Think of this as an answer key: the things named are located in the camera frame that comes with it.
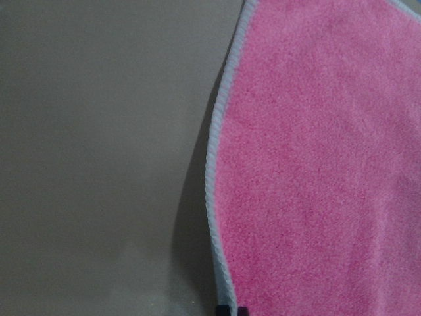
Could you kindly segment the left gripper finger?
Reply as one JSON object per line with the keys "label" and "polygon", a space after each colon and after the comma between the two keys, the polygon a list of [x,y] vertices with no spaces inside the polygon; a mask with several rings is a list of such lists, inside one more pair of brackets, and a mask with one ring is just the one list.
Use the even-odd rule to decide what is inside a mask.
{"label": "left gripper finger", "polygon": [[249,310],[246,307],[231,308],[228,305],[218,305],[215,308],[216,316],[249,316]]}

